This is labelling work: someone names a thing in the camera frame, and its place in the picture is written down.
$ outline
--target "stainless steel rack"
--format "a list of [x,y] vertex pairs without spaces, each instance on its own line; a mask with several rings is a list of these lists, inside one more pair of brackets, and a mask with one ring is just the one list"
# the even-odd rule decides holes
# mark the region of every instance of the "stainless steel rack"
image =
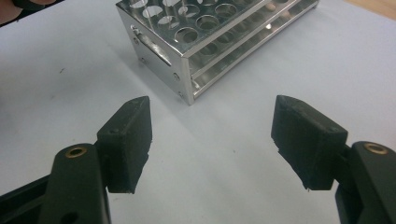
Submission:
[[116,4],[138,58],[187,104],[318,0],[130,0]]

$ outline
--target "screw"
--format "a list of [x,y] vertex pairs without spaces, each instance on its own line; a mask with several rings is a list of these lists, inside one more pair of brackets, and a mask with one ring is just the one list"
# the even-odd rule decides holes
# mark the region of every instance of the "screw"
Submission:
[[174,78],[176,81],[180,81],[180,77],[176,73],[174,73]]

